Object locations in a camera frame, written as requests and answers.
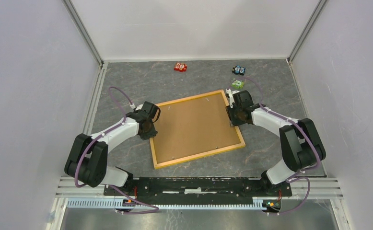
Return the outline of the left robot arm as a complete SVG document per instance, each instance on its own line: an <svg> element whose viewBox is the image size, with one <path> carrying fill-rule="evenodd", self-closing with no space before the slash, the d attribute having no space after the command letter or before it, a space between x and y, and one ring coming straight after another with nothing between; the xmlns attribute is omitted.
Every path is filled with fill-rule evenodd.
<svg viewBox="0 0 373 230"><path fill-rule="evenodd" d="M158 132L154 123L160 115L157 105L144 102L103 131L77 135L64 167L65 174L74 178L77 187L115 185L122 195L129 195L134 189L134 183L129 179L131 174L109 167L108 154L129 138L139 136L142 140L149 140L155 137Z"/></svg>

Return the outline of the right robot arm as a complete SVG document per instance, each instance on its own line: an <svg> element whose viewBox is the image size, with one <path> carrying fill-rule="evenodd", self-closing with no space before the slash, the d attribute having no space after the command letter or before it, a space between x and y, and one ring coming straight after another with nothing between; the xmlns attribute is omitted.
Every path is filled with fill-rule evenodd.
<svg viewBox="0 0 373 230"><path fill-rule="evenodd" d="M309 169L319 167L326 158L326 151L315 127L309 118L301 120L283 116L262 103L255 104L251 94L226 89L229 105L226 111L231 126L244 124L262 127L280 139L282 159L260 178L263 194L275 194L284 182Z"/></svg>

